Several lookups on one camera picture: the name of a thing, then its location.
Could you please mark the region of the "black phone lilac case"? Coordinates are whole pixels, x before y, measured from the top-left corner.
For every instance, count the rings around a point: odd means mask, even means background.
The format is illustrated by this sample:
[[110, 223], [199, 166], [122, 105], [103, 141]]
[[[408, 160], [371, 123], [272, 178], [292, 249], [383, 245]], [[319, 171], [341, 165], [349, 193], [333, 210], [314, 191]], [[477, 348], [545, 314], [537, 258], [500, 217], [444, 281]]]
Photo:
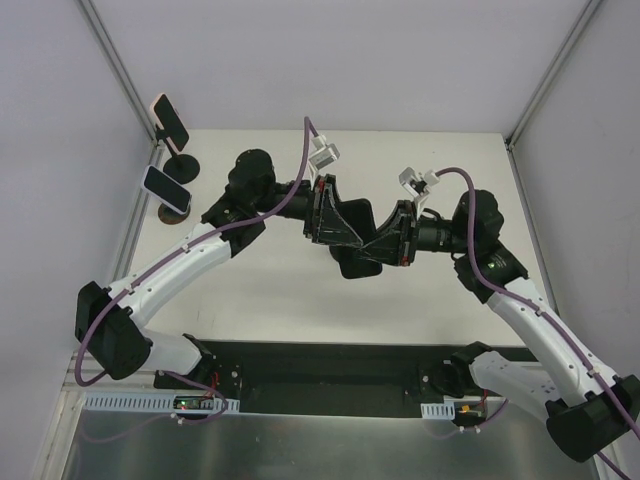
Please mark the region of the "black phone lilac case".
[[141, 188], [178, 214], [186, 214], [191, 206], [191, 193], [153, 165], [145, 168]]

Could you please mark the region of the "left aluminium frame post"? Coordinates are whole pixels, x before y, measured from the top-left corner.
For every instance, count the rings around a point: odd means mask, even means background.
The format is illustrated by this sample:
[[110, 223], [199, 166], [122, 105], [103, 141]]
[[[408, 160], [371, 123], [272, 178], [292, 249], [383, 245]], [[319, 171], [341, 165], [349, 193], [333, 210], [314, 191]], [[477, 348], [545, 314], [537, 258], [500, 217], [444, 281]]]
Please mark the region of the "left aluminium frame post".
[[83, 17], [89, 31], [94, 37], [110, 71], [112, 72], [119, 88], [131, 107], [138, 123], [142, 127], [146, 137], [156, 146], [156, 130], [154, 122], [144, 105], [134, 81], [126, 67], [116, 44], [114, 43], [107, 27], [102, 19], [94, 1], [75, 0], [74, 4]]

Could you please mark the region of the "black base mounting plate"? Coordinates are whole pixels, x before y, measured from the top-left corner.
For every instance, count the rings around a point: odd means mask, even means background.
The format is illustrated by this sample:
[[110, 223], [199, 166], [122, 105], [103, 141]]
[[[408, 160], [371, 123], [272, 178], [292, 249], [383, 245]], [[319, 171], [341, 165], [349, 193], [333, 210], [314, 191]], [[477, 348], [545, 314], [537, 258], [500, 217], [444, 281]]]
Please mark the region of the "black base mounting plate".
[[206, 341], [201, 381], [243, 413], [418, 418], [446, 395], [482, 391], [462, 364], [490, 346]]

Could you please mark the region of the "right aluminium frame post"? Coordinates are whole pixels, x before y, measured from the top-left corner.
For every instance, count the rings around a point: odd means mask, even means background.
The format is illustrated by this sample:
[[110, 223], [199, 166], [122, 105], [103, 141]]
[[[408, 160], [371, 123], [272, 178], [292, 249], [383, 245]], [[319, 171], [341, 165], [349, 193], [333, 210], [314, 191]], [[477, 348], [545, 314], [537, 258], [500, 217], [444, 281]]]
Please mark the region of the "right aluminium frame post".
[[520, 138], [533, 120], [534, 115], [542, 106], [545, 98], [550, 94], [562, 70], [568, 65], [573, 53], [578, 48], [578, 44], [605, 4], [606, 1], [604, 0], [588, 0], [584, 2], [576, 19], [571, 24], [567, 34], [529, 97], [515, 126], [505, 137], [505, 146], [508, 152], [512, 152], [515, 149]]

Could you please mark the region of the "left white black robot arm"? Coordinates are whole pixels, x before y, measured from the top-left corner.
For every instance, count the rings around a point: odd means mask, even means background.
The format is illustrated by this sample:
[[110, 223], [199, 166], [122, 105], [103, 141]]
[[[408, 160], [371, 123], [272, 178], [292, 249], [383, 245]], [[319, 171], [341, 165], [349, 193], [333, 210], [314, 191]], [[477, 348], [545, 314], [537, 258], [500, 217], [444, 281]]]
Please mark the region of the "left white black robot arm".
[[260, 149], [239, 155], [223, 195], [164, 256], [145, 270], [102, 288], [85, 285], [78, 294], [77, 359], [91, 355], [102, 373], [121, 380], [140, 369], [164, 372], [199, 389], [214, 370], [212, 354], [191, 335], [172, 336], [147, 329], [160, 308], [207, 270], [238, 255], [266, 228], [270, 214], [303, 218], [308, 183], [275, 180], [269, 154]]

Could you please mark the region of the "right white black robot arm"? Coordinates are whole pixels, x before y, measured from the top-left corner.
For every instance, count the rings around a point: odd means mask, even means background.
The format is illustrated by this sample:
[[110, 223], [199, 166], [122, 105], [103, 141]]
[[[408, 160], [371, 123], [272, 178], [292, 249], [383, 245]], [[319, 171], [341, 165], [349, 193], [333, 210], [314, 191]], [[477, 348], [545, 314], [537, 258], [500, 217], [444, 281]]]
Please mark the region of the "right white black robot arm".
[[624, 434], [639, 432], [639, 380], [622, 377], [570, 331], [542, 299], [522, 263], [500, 242], [504, 217], [495, 196], [469, 190], [451, 219], [424, 217], [413, 202], [400, 202], [377, 226], [367, 200], [356, 203], [355, 249], [359, 273], [384, 265], [407, 266], [416, 252], [448, 253], [463, 286], [504, 320], [549, 376], [545, 383], [477, 342], [450, 369], [461, 394], [491, 390], [541, 420], [569, 458], [584, 462]]

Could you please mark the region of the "black phone pink case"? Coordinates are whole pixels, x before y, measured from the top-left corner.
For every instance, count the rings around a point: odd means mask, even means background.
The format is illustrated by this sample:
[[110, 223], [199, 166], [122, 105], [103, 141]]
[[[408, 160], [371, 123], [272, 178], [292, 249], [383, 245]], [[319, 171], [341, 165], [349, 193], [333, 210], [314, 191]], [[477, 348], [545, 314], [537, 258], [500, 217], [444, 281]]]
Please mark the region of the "black phone pink case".
[[152, 102], [150, 112], [172, 148], [182, 152], [189, 141], [189, 133], [165, 93], [159, 94]]

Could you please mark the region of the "aluminium frame post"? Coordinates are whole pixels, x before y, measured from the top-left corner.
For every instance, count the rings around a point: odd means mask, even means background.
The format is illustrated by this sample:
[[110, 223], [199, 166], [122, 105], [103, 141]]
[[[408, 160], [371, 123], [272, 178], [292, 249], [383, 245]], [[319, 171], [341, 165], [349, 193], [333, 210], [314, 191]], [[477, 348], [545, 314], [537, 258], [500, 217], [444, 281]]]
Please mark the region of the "aluminium frame post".
[[505, 137], [505, 146], [508, 152], [512, 152], [515, 149], [520, 138], [533, 120], [534, 115], [542, 106], [545, 98], [550, 94], [562, 70], [568, 65], [573, 53], [578, 48], [578, 44], [605, 4], [606, 1], [604, 0], [588, 0], [584, 2], [576, 19], [571, 24], [567, 34], [529, 97], [515, 126]]
[[112, 72], [119, 88], [131, 107], [138, 123], [142, 127], [146, 137], [156, 146], [156, 130], [154, 122], [144, 105], [134, 81], [126, 67], [116, 44], [114, 43], [107, 27], [102, 19], [94, 1], [75, 0], [74, 4], [83, 17], [89, 31], [94, 37], [110, 71]]

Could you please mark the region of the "wooden base wedge phone stand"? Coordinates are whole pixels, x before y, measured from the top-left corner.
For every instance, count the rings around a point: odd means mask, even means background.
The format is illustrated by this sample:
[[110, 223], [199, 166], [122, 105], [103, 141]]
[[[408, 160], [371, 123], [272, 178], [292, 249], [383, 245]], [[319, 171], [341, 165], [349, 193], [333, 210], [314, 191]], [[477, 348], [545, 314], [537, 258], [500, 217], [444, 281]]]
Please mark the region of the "wooden base wedge phone stand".
[[177, 213], [169, 206], [160, 204], [157, 209], [158, 219], [166, 225], [177, 225], [185, 221], [191, 213], [191, 209], [188, 208], [185, 213]]

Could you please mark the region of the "black phone dark case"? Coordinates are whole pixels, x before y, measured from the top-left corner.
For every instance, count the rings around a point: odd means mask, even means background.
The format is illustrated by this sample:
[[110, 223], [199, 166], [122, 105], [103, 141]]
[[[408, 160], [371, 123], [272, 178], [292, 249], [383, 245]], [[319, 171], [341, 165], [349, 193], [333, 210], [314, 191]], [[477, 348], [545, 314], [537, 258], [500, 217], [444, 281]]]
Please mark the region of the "black phone dark case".
[[[363, 241], [369, 241], [376, 233], [374, 214], [369, 200], [344, 201], [340, 206], [340, 212]], [[339, 264], [342, 277], [347, 280], [370, 278], [380, 275], [383, 271], [381, 263], [357, 258], [353, 249], [330, 246], [329, 252]]]

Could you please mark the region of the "black clamp phone stand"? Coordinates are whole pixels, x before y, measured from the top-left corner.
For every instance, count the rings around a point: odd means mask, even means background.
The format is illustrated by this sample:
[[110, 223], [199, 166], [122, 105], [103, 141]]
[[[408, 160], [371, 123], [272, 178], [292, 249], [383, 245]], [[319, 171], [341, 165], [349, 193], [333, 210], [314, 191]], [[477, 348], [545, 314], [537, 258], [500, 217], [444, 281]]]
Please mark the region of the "black clamp phone stand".
[[186, 185], [197, 178], [200, 173], [200, 163], [192, 155], [179, 153], [173, 146], [167, 133], [157, 127], [156, 140], [167, 147], [170, 158], [165, 162], [162, 171], [181, 185]]

